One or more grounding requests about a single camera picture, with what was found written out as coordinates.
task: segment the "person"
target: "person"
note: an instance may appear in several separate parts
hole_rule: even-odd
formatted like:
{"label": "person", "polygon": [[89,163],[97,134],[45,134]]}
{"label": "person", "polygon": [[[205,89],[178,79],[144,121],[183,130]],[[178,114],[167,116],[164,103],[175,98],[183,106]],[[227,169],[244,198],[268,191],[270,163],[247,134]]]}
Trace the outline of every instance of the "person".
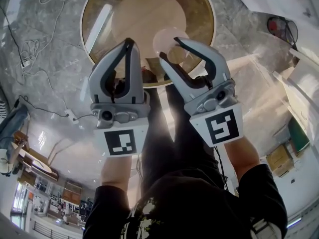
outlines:
{"label": "person", "polygon": [[64,212],[62,212],[61,216],[62,216],[64,223],[66,225],[69,225],[70,223],[68,222],[68,215],[66,215]]}
{"label": "person", "polygon": [[17,132],[27,118],[28,110],[25,105],[11,112],[0,123],[0,173],[10,176],[14,163],[19,156],[21,149],[26,145],[26,140],[22,139],[18,147],[14,149],[12,140],[15,140],[13,134]]}
{"label": "person", "polygon": [[9,175],[13,170],[16,159],[19,156],[21,149],[26,145],[26,140],[20,141],[18,147],[14,149],[10,156],[7,155],[7,149],[0,149],[0,173]]}
{"label": "person", "polygon": [[254,221],[262,219],[277,226],[284,238],[288,219],[283,199],[249,140],[225,144],[239,181],[236,197],[224,189],[218,162],[205,151],[175,86],[166,87],[175,141],[157,90],[148,92],[151,112],[142,152],[142,197],[130,210],[126,193],[132,158],[108,158],[83,238],[251,238]]}

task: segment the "hand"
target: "hand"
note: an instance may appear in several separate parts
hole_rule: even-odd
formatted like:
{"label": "hand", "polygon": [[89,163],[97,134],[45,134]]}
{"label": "hand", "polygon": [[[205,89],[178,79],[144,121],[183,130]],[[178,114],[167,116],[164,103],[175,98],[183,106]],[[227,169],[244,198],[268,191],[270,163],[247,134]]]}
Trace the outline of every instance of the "hand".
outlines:
{"label": "hand", "polygon": [[21,139],[21,141],[19,142],[19,146],[21,146],[21,148],[25,147],[25,145],[27,144],[27,140],[25,139]]}

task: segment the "cable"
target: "cable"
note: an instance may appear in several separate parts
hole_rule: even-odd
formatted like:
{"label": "cable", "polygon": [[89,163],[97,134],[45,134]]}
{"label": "cable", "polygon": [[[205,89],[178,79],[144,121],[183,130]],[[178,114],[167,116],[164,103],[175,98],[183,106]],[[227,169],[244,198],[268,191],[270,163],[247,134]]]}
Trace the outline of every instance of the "cable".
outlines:
{"label": "cable", "polygon": [[1,5],[0,5],[0,9],[2,10],[2,12],[3,12],[3,14],[4,14],[4,17],[5,17],[5,19],[6,19],[7,23],[8,23],[8,29],[9,29],[10,35],[11,35],[11,37],[12,37],[12,39],[13,39],[13,41],[14,41],[14,43],[15,43],[17,49],[18,49],[18,53],[19,53],[19,57],[20,57],[21,64],[22,64],[22,66],[24,66],[23,61],[22,61],[22,58],[21,58],[21,54],[20,54],[19,45],[17,44],[17,42],[16,42],[16,40],[15,40],[13,34],[12,34],[9,20],[8,20],[8,18],[7,18],[7,16],[6,16],[6,13],[4,12],[4,9],[1,7]]}
{"label": "cable", "polygon": [[[61,114],[58,114],[58,113],[56,113],[56,112],[51,112],[51,111],[48,111],[48,110],[46,110],[46,109],[42,109],[42,108],[39,108],[39,107],[35,107],[32,103],[30,103],[28,96],[22,96],[22,95],[19,95],[18,99],[15,101],[15,104],[14,104],[14,107],[13,107],[13,108],[16,108],[16,107],[19,105],[19,99],[20,99],[20,98],[22,98],[23,100],[25,100],[29,105],[31,105],[31,106],[32,106],[34,109],[36,109],[36,110],[41,110],[41,111],[44,111],[44,112],[47,112],[47,113],[56,114],[56,115],[58,115],[58,116],[60,116],[60,117],[62,117],[62,118],[67,118],[67,117],[69,117],[69,114],[61,115]],[[77,120],[79,120],[79,119],[81,119],[81,118],[88,117],[88,116],[94,116],[94,115],[93,115],[93,114],[84,115],[84,116],[81,116],[81,117],[79,117],[79,118],[77,118],[77,119],[73,119],[73,121],[77,121]]]}
{"label": "cable", "polygon": [[77,119],[73,119],[73,121],[77,121],[77,120],[79,120],[81,118],[88,117],[88,116],[94,116],[94,115],[93,114],[84,115],[84,116],[81,116],[81,117],[79,117]]}
{"label": "cable", "polygon": [[223,174],[223,180],[224,180],[224,184],[225,184],[226,190],[229,191],[228,186],[227,186],[226,176],[225,176],[225,173],[224,173],[223,162],[221,161],[221,157],[220,157],[218,148],[217,148],[217,147],[214,147],[214,148],[215,148],[215,150],[216,150],[216,152],[217,152],[217,155],[218,155],[218,157],[219,157],[221,172],[222,172],[222,174]]}
{"label": "cable", "polygon": [[44,112],[47,112],[47,113],[51,113],[51,114],[56,114],[62,118],[67,118],[69,117],[69,115],[61,115],[61,114],[58,114],[56,112],[51,112],[51,111],[48,111],[46,109],[42,109],[42,108],[39,108],[39,107],[35,107],[32,103],[29,102],[29,98],[28,96],[22,96],[22,95],[19,95],[19,98],[22,98],[23,100],[25,100],[29,105],[31,105],[33,108],[35,108],[36,110],[41,110],[41,111],[44,111]]}
{"label": "cable", "polygon": [[[46,4],[46,3],[50,2],[50,1],[52,1],[52,0],[46,0],[46,1],[39,0],[39,3],[40,3],[40,4]],[[59,98],[59,99],[61,99],[61,100],[63,101],[64,106],[65,106],[65,109],[67,110],[67,106],[66,106],[66,103],[65,103],[64,99],[61,98],[61,97],[59,97],[59,96],[55,93],[55,91],[54,91],[54,89],[53,89],[53,87],[52,87],[52,84],[51,84],[51,82],[50,82],[50,78],[49,78],[48,73],[47,73],[46,71],[44,71],[44,70],[40,70],[40,71],[38,71],[38,72],[35,73],[35,74],[31,74],[31,73],[30,73],[30,71],[33,69],[33,66],[34,66],[34,64],[35,64],[35,62],[36,62],[36,60],[37,60],[39,54],[52,42],[53,37],[54,37],[54,34],[55,34],[55,31],[56,31],[57,22],[58,22],[58,20],[59,20],[59,18],[60,18],[60,16],[61,16],[61,13],[62,13],[62,11],[63,11],[63,9],[64,9],[65,4],[68,3],[68,2],[70,2],[70,1],[72,1],[72,0],[60,0],[60,1],[63,1],[63,4],[62,4],[61,10],[59,11],[59,14],[57,15],[57,18],[56,18],[56,20],[55,20],[54,28],[53,28],[53,32],[52,32],[52,36],[51,36],[51,39],[49,40],[49,42],[48,42],[41,50],[38,51],[38,49],[39,49],[39,41],[38,41],[38,40],[36,40],[36,41],[32,41],[32,40],[25,41],[25,42],[23,43],[23,45],[22,45],[22,52],[21,52],[21,54],[20,54],[20,52],[19,52],[19,55],[20,55],[20,59],[21,59],[21,64],[22,64],[23,66],[24,66],[23,62],[24,62],[24,63],[26,63],[27,61],[30,61],[30,62],[31,62],[31,66],[30,66],[30,68],[29,68],[28,70],[26,70],[26,69],[24,69],[24,68],[21,69],[21,70],[22,70],[23,79],[25,79],[25,76],[26,76],[26,75],[28,75],[28,76],[36,76],[39,72],[44,72],[44,73],[46,74],[47,78],[48,78],[49,86],[50,86],[51,90],[53,91],[54,95],[55,95],[57,98]],[[15,80],[16,80],[20,85],[23,86],[24,83],[21,83],[21,82],[18,81],[18,79],[17,79],[17,74],[16,74],[16,68],[18,67],[19,64],[20,64],[20,63],[18,63],[18,64],[16,65],[15,69],[14,69]]]}
{"label": "cable", "polygon": [[143,180],[143,176],[142,176],[142,173],[141,173],[140,155],[138,155],[138,159],[136,161],[136,170],[137,170],[137,172],[139,174],[140,180],[142,181]]}

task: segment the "marble floor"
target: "marble floor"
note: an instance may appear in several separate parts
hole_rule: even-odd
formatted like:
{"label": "marble floor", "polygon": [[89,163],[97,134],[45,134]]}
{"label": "marble floor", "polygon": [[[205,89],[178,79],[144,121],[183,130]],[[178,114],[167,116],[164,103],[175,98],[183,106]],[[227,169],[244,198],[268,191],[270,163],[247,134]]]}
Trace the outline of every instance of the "marble floor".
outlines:
{"label": "marble floor", "polygon": [[[39,54],[31,71],[47,72],[54,92],[43,72],[21,82],[18,52],[0,13],[0,83],[11,106],[18,95],[27,95],[40,108],[63,114],[64,100],[77,117],[90,114],[90,97],[88,93],[81,95],[83,81],[93,67],[80,40],[79,22],[85,1],[72,0],[65,5],[52,42]],[[278,144],[273,134],[290,118],[279,99],[283,92],[270,76],[275,70],[289,67],[290,47],[267,32],[267,15],[250,12],[240,0],[212,3],[217,17],[214,47],[225,56],[236,81],[245,134],[264,156]],[[39,4],[38,0],[0,0],[21,49],[27,40],[38,40],[40,49],[48,43],[61,4],[56,0],[47,4]],[[73,124],[68,118],[29,108],[30,146],[47,157],[54,148],[58,154],[53,168],[62,176],[96,188],[105,157],[93,141],[95,118]]]}

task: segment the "forearm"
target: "forearm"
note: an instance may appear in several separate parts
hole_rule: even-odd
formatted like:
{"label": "forearm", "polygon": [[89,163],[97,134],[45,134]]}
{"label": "forearm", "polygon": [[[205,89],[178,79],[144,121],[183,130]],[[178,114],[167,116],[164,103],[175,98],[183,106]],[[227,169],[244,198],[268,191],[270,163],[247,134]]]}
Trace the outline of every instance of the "forearm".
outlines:
{"label": "forearm", "polygon": [[114,186],[127,192],[131,175],[132,157],[107,158],[101,172],[102,186]]}
{"label": "forearm", "polygon": [[260,164],[257,150],[245,137],[225,144],[225,148],[238,180],[248,170]]}
{"label": "forearm", "polygon": [[10,160],[9,160],[9,164],[13,164],[13,163],[16,161],[16,159],[17,159],[18,156],[19,156],[19,153],[20,153],[21,149],[22,149],[22,145],[19,145],[19,146],[13,151],[13,154],[11,155]]}

